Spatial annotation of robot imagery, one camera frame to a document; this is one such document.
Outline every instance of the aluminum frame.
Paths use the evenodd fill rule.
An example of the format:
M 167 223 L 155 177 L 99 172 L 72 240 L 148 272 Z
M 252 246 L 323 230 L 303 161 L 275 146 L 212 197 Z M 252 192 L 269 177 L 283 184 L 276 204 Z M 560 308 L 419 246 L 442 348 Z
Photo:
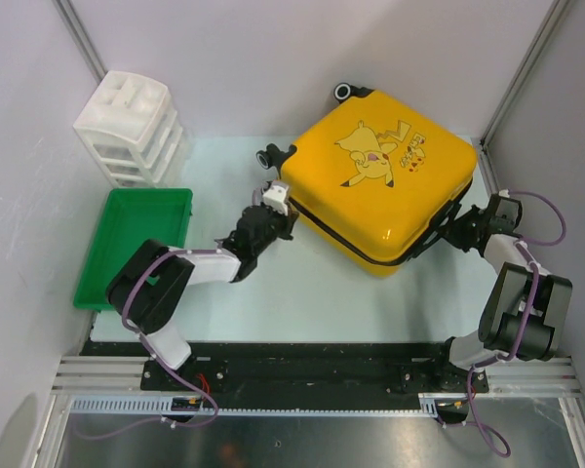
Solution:
M 44 424 L 35 438 L 35 450 L 26 468 L 55 467 L 60 456 L 61 442 L 72 413 L 149 414 L 165 407 L 171 396 L 194 396 L 193 392 L 145 392 L 140 379 L 145 357 L 84 357 L 65 356 L 58 367 Z M 585 468 L 585 400 L 571 358 L 556 358 L 548 362 L 531 361 L 498 364 L 486 368 L 489 393 L 477 398 L 557 398 L 564 414 L 565 425 L 572 441 L 579 466 Z M 420 411 L 259 411 L 224 410 L 225 415 L 244 416 L 384 416 L 433 417 L 435 399 L 463 399 L 464 394 L 418 395 Z

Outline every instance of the suitcase wheel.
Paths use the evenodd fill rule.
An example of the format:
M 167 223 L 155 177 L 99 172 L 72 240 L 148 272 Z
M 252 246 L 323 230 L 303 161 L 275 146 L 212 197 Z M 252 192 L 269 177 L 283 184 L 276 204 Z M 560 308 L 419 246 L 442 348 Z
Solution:
M 336 85 L 336 87 L 333 89 L 333 96 L 335 97 L 335 100 L 337 100 L 339 104 L 342 104 L 343 102 L 351 98 L 352 94 L 353 89 L 351 85 L 348 83 L 340 83 Z
M 255 153 L 255 158 L 263 169 L 271 169 L 273 167 L 273 158 L 271 158 L 271 155 L 266 151 L 258 151 Z
M 358 88 L 357 86 L 351 86 L 348 83 L 340 83 L 333 89 L 333 96 L 335 97 L 335 100 L 338 101 L 338 104 L 342 104 L 352 96 L 355 96 L 356 98 L 365 98 L 370 93 L 372 93 L 372 90 L 369 88 Z

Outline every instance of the black bracket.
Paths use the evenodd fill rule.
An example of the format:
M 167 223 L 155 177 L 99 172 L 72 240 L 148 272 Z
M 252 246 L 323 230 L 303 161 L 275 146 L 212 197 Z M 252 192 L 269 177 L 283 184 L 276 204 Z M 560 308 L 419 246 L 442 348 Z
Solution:
M 181 366 L 176 373 L 197 388 L 203 389 L 202 381 L 198 377 L 202 374 L 210 385 L 212 393 L 224 391 L 227 381 L 227 365 L 224 361 L 193 359 Z M 190 391 L 153 360 L 147 361 L 143 366 L 140 389 L 157 392 Z

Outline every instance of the black robot arm segment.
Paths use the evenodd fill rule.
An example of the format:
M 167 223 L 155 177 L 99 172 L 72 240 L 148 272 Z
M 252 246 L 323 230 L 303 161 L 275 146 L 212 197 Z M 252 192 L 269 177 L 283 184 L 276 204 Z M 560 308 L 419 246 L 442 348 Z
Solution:
M 468 213 L 448 223 L 441 235 L 458 249 L 465 252 L 476 249 L 484 256 L 489 238 L 494 234 L 515 236 L 514 230 L 522 216 L 523 206 L 519 200 L 495 193 L 489 197 L 484 210 L 473 205 Z
M 294 222 L 299 214 L 290 211 L 288 215 L 278 213 L 264 204 L 243 210 L 229 236 L 219 245 L 236 255 L 241 264 L 233 282 L 242 281 L 257 267 L 257 258 L 275 240 L 291 240 Z
M 518 334 L 533 281 L 524 266 L 505 263 L 498 274 L 479 323 L 479 340 L 488 350 L 509 352 Z M 523 361 L 548 361 L 557 351 L 572 284 L 555 275 L 541 276 L 524 335 L 516 355 Z

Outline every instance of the purple cable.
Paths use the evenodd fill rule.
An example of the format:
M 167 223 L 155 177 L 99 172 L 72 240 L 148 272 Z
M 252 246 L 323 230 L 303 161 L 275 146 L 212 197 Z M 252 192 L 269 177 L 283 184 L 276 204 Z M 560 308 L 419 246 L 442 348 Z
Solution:
M 464 426 L 465 427 L 479 427 L 476 422 L 471 422 L 471 421 L 463 422 L 463 423 L 457 422 L 457 423 L 454 423 L 454 424 L 446 424 L 442 420 L 442 418 L 440 417 L 439 414 L 438 414 L 438 419 L 437 420 L 438 420 L 438 422 L 440 424 L 442 424 L 443 427 L 464 427 Z M 501 456 L 503 458 L 509 458 L 511 456 L 511 448 L 509 447 L 509 443 L 507 442 L 507 439 L 505 439 L 502 436 L 502 434 L 500 434 L 500 432 L 498 432 L 493 427 L 488 426 L 487 424 L 483 424 L 483 423 L 481 424 L 481 426 L 484 428 L 485 431 L 490 432 L 491 434 L 493 434 L 494 436 L 496 436 L 498 438 L 498 440 L 501 442 L 501 444 L 503 446 L 505 446 L 505 452 L 502 452 L 502 451 L 498 450 L 496 448 L 496 446 L 492 443 L 492 445 L 490 447 L 494 451 L 494 453 L 496 453 L 498 456 Z
M 525 329 L 527 328 L 528 316 L 530 315 L 530 311 L 533 308 L 533 302 L 535 301 L 535 295 L 537 294 L 537 286 L 539 285 L 539 268 L 537 267 L 535 258 L 533 258 L 525 246 L 519 242 L 517 242 L 515 246 L 533 271 L 533 279 L 530 284 L 530 290 L 528 291 L 528 297 L 526 298 L 525 310 L 523 311 L 523 317 L 520 321 L 520 327 L 516 333 L 516 341 L 514 341 L 514 344 L 512 345 L 511 350 L 507 356 L 500 356 L 499 359 L 502 359 L 503 361 L 511 361 L 518 354 L 518 348 L 520 348 L 520 343 L 523 341 Z
M 137 328 L 134 327 L 132 325 L 130 325 L 130 323 L 128 323 L 128 312 L 130 311 L 130 308 L 133 305 L 133 302 L 135 301 L 135 297 L 137 297 L 137 293 L 138 291 L 142 288 L 142 286 L 145 284 L 145 282 L 147 281 L 147 278 L 149 278 L 149 275 L 152 274 L 152 272 L 160 265 L 162 264 L 165 260 L 167 260 L 168 258 L 171 258 L 172 256 L 178 255 L 178 254 L 186 254 L 187 251 L 186 250 L 177 250 L 177 251 L 169 251 L 167 253 L 163 253 L 162 255 L 160 255 L 158 258 L 156 258 L 151 265 L 149 265 L 145 271 L 143 272 L 143 274 L 140 276 L 140 278 L 138 278 L 138 280 L 135 283 L 135 286 L 133 287 L 133 289 L 130 291 L 130 293 L 128 294 L 128 298 L 126 299 L 126 303 L 124 304 L 124 309 L 122 310 L 121 313 L 121 323 L 123 324 L 123 326 L 130 330 L 131 332 L 135 332 L 138 333 L 138 339 L 141 342 L 141 344 L 143 345 L 143 347 L 147 350 L 147 352 L 154 357 L 154 359 L 156 359 L 156 362 L 171 376 L 173 377 L 175 380 L 177 380 L 179 383 L 181 383 L 182 385 L 184 385 L 185 387 L 189 388 L 190 390 L 193 390 L 194 392 L 198 393 L 200 396 L 202 396 L 202 398 L 208 400 L 208 402 L 213 406 L 214 409 L 214 413 L 207 419 L 200 421 L 200 422 L 196 422 L 193 424 L 187 423 L 187 422 L 178 422 L 178 421 L 174 421 L 172 420 L 171 424 L 172 427 L 203 427 L 206 426 L 210 423 L 212 423 L 216 417 L 218 416 L 218 412 L 219 412 L 219 407 L 216 404 L 216 401 L 213 397 L 211 397 L 208 393 L 206 393 L 205 391 L 203 391 L 201 388 L 196 387 L 195 385 L 193 385 L 192 383 L 188 382 L 187 380 L 183 379 L 182 377 L 180 377 L 175 370 L 173 370 L 171 367 L 169 367 L 167 365 L 167 363 L 165 363 L 160 357 L 158 357 L 156 355 L 156 352 L 154 351 L 154 349 L 150 346 L 150 344 L 147 342 L 147 340 L 145 339 L 144 335 L 141 333 L 141 331 Z M 76 436 L 78 436 L 81 439 L 84 439 L 86 441 L 102 441 L 104 439 L 109 439 L 111 437 L 115 437 L 118 436 L 119 434 L 122 434 L 126 431 L 129 431 L 135 427 L 140 426 L 141 424 L 146 424 L 149 422 L 154 422 L 154 421 L 160 421 L 161 417 L 164 416 L 155 416 L 155 417 L 146 417 L 144 419 L 140 419 L 139 421 L 136 421 L 132 424 L 129 424 L 126 427 L 122 427 L 121 429 L 118 429 L 116 431 L 110 432 L 108 434 L 100 434 L 98 436 L 87 436 L 85 434 L 82 434 L 81 432 L 79 432 L 75 427 L 73 427 L 73 431 L 74 434 L 76 434 Z
M 154 417 L 146 417 L 144 419 L 140 419 L 136 422 L 133 422 L 132 424 L 129 424 L 127 426 L 122 427 L 121 429 L 117 429 L 116 431 L 113 432 L 109 432 L 107 434 L 100 434 L 98 436 L 88 436 L 87 434 L 83 434 L 82 432 L 80 432 L 78 429 L 76 429 L 76 425 L 73 424 L 71 426 L 71 430 L 72 432 L 79 438 L 79 439 L 83 439 L 85 441 L 103 441 L 105 439 L 110 439 L 112 437 L 118 436 L 126 431 L 130 431 L 131 429 L 134 429 L 135 427 L 140 426 L 141 424 L 148 424 L 150 422 L 155 422 L 155 421 L 160 421 L 161 418 L 160 416 L 154 416 Z
M 553 210 L 553 212 L 555 212 L 555 215 L 557 215 L 557 217 L 559 218 L 559 222 L 562 224 L 562 233 L 554 241 L 540 241 L 538 239 L 531 239 L 530 237 L 522 236 L 522 239 L 525 242 L 533 244 L 535 246 L 553 247 L 560 244 L 562 240 L 566 238 L 566 220 L 564 219 L 564 215 L 562 214 L 561 210 L 557 208 L 555 204 L 551 202 L 548 198 L 544 197 L 543 195 L 540 195 L 539 193 L 529 192 L 527 190 L 509 190 L 509 193 L 511 195 L 526 195 L 528 197 L 533 197 L 538 200 L 541 200 L 546 205 L 548 205 Z

